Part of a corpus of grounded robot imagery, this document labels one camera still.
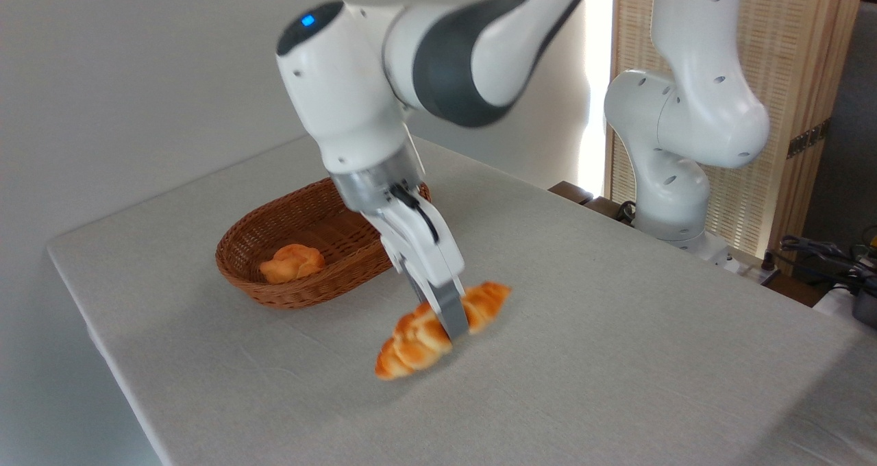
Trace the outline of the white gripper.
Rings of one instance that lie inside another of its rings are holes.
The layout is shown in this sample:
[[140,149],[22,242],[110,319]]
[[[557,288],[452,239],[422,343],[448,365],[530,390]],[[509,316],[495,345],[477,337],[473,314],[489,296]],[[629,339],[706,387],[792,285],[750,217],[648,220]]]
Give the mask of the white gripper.
[[452,342],[469,332],[460,275],[465,266],[447,222],[425,185],[391,187],[377,209],[363,215],[382,235],[391,263],[404,273],[420,303],[428,303]]

